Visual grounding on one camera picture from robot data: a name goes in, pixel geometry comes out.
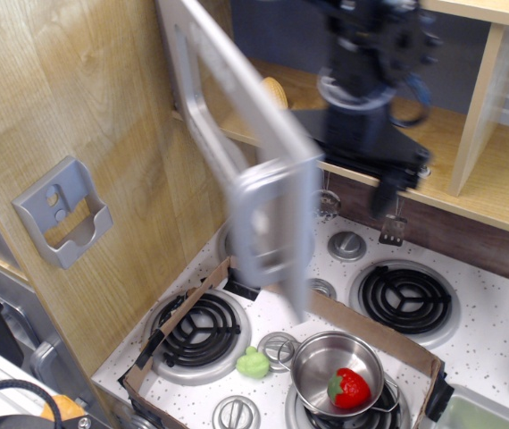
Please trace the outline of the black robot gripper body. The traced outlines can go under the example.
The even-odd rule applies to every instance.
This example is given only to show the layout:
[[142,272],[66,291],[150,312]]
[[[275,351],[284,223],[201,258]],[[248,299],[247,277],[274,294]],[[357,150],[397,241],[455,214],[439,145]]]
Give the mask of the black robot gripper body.
[[343,113],[334,107],[292,113],[321,147],[327,163],[380,181],[393,173],[400,190],[418,187],[430,151],[394,126],[387,108],[367,114]]

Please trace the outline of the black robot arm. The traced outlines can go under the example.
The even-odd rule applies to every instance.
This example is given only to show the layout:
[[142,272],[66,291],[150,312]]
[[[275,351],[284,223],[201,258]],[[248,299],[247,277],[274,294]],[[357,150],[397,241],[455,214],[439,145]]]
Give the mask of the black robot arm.
[[296,118],[324,150],[325,159],[376,178],[370,213],[387,214],[401,191],[415,189],[430,151],[404,130],[424,122],[430,92],[415,70],[436,60],[439,46],[417,1],[288,1],[280,13],[298,22],[292,46],[317,33],[321,15],[328,35],[328,56],[317,89],[326,107],[298,110]]

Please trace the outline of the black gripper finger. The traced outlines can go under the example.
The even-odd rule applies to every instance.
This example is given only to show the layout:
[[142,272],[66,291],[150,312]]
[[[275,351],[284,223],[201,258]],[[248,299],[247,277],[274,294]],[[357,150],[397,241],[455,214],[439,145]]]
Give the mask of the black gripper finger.
[[370,214],[379,219],[396,203],[398,193],[404,189],[401,177],[388,173],[380,179],[380,184],[371,197]]

